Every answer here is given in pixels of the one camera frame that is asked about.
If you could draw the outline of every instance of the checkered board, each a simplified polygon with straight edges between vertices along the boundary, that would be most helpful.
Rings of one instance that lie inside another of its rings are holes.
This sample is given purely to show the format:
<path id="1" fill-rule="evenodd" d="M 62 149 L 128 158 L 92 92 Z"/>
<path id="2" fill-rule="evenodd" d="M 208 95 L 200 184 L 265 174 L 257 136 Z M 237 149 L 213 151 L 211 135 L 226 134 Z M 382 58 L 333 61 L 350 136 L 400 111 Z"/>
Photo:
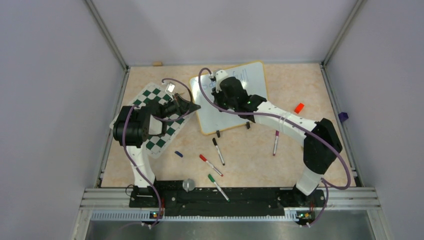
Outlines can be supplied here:
<path id="1" fill-rule="evenodd" d="M 147 84 L 140 93 L 132 99 L 128 105 L 138 105 L 140 107 L 145 106 L 149 101 L 156 100 L 160 104 L 164 104 L 168 102 L 172 97 L 170 93 L 166 93 L 165 90 L 156 85 L 154 83 Z M 146 147 L 149 150 L 148 154 L 150 157 L 157 159 L 162 153 L 167 149 L 167 147 L 171 144 L 172 140 L 177 136 L 180 130 L 184 127 L 184 125 L 189 121 L 193 114 L 189 114 L 178 121 L 170 121 L 166 123 L 166 133 L 162 137 L 151 136 L 149 137 Z M 167 119 L 176 119 L 180 115 L 174 114 Z M 111 129 L 114 128 L 114 123 L 116 122 L 118 116 L 115 116 L 112 123 L 110 123 L 109 127 Z"/>

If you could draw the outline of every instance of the white wall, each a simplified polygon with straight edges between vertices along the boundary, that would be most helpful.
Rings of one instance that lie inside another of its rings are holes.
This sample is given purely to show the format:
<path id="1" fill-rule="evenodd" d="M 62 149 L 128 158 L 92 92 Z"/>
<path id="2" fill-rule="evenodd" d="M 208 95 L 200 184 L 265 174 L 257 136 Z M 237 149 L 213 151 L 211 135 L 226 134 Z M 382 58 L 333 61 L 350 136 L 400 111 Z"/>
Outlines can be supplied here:
<path id="1" fill-rule="evenodd" d="M 131 65 L 322 61 L 356 0 L 94 0 Z"/>
<path id="2" fill-rule="evenodd" d="M 395 239 L 422 239 L 424 1 L 370 0 L 329 64 L 363 182 Z"/>
<path id="3" fill-rule="evenodd" d="M 69 239 L 123 71 L 82 0 L 0 2 L 0 239 Z"/>

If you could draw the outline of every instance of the whiteboard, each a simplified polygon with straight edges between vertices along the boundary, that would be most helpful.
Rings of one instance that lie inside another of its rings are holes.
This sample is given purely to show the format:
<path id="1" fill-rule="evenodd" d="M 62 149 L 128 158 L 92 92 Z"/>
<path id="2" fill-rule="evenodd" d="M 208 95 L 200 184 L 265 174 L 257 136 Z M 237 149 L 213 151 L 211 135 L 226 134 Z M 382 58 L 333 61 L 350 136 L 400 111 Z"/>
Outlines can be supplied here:
<path id="1" fill-rule="evenodd" d="M 241 81 L 248 95 L 256 94 L 268 99 L 264 65 L 262 62 L 256 61 L 239 65 L 227 68 L 225 71 L 230 77 L 236 77 Z M 201 108 L 196 111 L 196 114 L 202 134 L 213 134 L 218 130 L 224 131 L 244 125 L 248 122 L 247 119 L 240 118 L 237 115 L 219 112 L 218 109 L 210 105 L 200 92 L 198 78 L 199 77 L 196 76 L 190 79 L 190 87 L 193 93 L 194 103 L 201 106 Z M 200 82 L 206 96 L 213 102 L 214 96 L 212 96 L 212 88 L 215 87 L 216 82 L 212 82 L 208 74 L 202 75 Z"/>

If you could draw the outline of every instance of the green marker cap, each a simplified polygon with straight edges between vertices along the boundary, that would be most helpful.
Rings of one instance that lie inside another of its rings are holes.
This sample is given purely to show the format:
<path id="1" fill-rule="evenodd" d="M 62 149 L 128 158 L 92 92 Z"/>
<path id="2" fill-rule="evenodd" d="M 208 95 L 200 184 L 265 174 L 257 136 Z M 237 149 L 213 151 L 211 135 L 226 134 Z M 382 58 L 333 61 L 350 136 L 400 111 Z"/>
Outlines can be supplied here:
<path id="1" fill-rule="evenodd" d="M 212 183 L 214 183 L 214 182 L 215 182 L 215 179 L 212 177 L 212 175 L 210 175 L 210 174 L 209 174 L 207 177 L 209 178 L 209 180 L 210 180 Z"/>

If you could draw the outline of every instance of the blue object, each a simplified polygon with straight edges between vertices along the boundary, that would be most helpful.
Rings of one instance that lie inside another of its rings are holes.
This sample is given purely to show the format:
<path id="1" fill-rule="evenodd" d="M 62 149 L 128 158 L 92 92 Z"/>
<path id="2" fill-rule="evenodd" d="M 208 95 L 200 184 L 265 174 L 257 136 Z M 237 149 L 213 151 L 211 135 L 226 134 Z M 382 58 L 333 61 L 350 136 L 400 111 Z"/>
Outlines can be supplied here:
<path id="1" fill-rule="evenodd" d="M 349 119 L 349 116 L 346 112 L 341 112 L 338 114 L 338 119 L 340 119 L 340 122 L 343 123 L 344 121 Z"/>
<path id="2" fill-rule="evenodd" d="M 175 151 L 175 154 L 178 155 L 178 156 L 180 156 L 180 157 L 183 157 L 183 155 L 179 151 Z"/>

